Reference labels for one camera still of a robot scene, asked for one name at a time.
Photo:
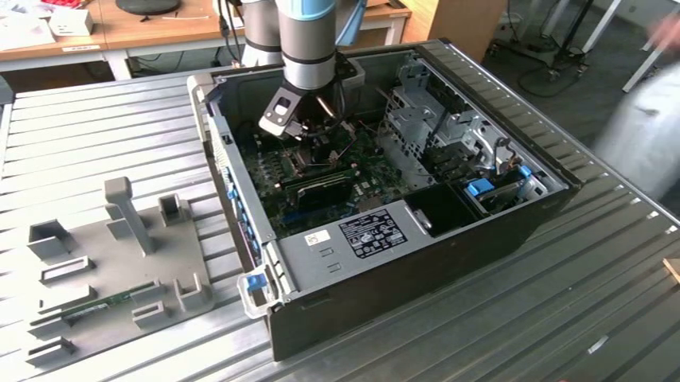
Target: metal table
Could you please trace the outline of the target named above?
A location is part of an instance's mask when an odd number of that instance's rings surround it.
[[[429,48],[452,53],[441,44]],[[32,373],[19,351],[31,264],[26,250],[12,249],[16,227],[47,215],[67,226],[106,218],[91,193],[98,178],[123,171],[138,206],[170,191],[191,199],[221,302],[39,379],[676,380],[680,290],[662,259],[680,249],[678,221],[456,51],[448,65],[588,184],[515,255],[278,363],[262,321],[242,311],[187,74],[20,94],[0,130],[3,379]]]

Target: green circuit board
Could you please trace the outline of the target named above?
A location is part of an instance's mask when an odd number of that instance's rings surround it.
[[[356,139],[345,130],[330,134],[328,149],[340,155],[337,162],[330,165],[324,161],[304,171],[297,161],[304,148],[297,142],[282,142],[270,136],[257,136],[256,140],[256,150],[243,152],[243,158],[278,237],[377,208],[409,192],[401,171],[377,149],[376,134],[369,130],[358,130]],[[301,190],[322,183],[352,187],[349,197],[341,203],[301,212]]]

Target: gray fixture plate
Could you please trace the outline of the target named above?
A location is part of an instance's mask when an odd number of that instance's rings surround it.
[[[139,302],[130,298],[111,308],[78,318],[68,329],[40,336],[40,340],[62,336],[75,347],[70,357],[51,361],[44,368],[78,361],[82,357],[203,314],[215,305],[194,221],[187,220],[165,227],[158,208],[145,209],[138,213],[147,225],[149,235],[154,238],[157,251],[145,256],[133,234],[115,240],[107,229],[107,220],[71,229],[70,237],[75,249],[68,254],[50,257],[46,265],[89,256],[94,268],[50,283],[50,294],[60,295],[63,290],[90,285],[97,291],[97,299],[102,299],[155,279],[163,284],[165,293]],[[203,306],[185,312],[175,296],[174,280],[178,279],[183,287],[191,287],[195,284],[194,273],[199,276],[207,293]],[[133,322],[133,310],[161,300],[169,311],[167,319],[141,329]]]

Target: motherboard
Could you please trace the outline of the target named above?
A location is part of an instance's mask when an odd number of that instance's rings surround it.
[[[281,237],[365,212],[410,189],[377,141],[380,124],[357,121],[306,144],[254,134],[242,155]]]

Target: circuit board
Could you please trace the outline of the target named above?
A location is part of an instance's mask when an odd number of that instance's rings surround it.
[[[269,135],[254,135],[254,139],[256,144],[242,154],[278,237],[292,236],[377,208],[410,191],[401,170],[382,155],[377,131],[370,127],[361,128],[354,134],[342,129],[329,134],[322,159],[308,161],[306,166],[301,162],[309,155],[309,148],[297,141],[281,141]],[[305,207],[300,195],[322,184],[334,185],[342,195]],[[312,196],[308,199],[314,203],[322,198]]]

